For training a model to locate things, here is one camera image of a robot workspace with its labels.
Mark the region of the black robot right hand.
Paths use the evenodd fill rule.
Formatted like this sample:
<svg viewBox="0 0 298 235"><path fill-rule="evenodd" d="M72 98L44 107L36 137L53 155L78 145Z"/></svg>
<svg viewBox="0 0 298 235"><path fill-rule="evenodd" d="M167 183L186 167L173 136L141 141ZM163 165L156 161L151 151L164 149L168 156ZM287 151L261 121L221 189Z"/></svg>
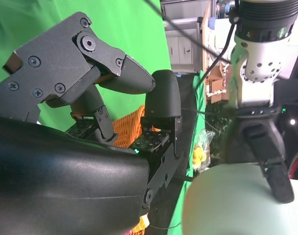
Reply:
<svg viewBox="0 0 298 235"><path fill-rule="evenodd" d="M17 49L0 82L0 235L122 235L179 163L181 99L76 12ZM98 87L145 94L142 133L115 147Z"/></svg>

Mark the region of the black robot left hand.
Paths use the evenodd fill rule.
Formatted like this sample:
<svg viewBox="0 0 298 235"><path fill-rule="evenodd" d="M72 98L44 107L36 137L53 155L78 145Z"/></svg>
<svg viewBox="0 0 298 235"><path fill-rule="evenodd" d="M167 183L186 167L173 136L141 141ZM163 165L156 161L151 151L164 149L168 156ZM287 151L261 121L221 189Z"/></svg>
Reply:
<svg viewBox="0 0 298 235"><path fill-rule="evenodd" d="M256 106L227 110L231 123L223 134L220 157L224 164L258 164L274 198L283 204L294 201L285 165L285 145L274 124L278 108Z"/></svg>

